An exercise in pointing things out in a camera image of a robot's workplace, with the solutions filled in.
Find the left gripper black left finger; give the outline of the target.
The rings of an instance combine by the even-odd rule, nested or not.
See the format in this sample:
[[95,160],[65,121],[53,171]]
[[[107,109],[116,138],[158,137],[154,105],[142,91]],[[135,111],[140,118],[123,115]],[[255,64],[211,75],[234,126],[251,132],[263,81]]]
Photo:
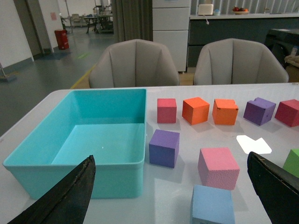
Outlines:
[[10,224],[82,224],[96,174],[92,155],[83,160]]

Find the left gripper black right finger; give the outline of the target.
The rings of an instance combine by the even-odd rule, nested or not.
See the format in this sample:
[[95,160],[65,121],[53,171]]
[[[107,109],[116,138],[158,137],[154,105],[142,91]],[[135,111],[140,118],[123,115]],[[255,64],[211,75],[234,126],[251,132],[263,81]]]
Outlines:
[[255,152],[248,155],[247,172],[271,222],[297,224],[299,178]]

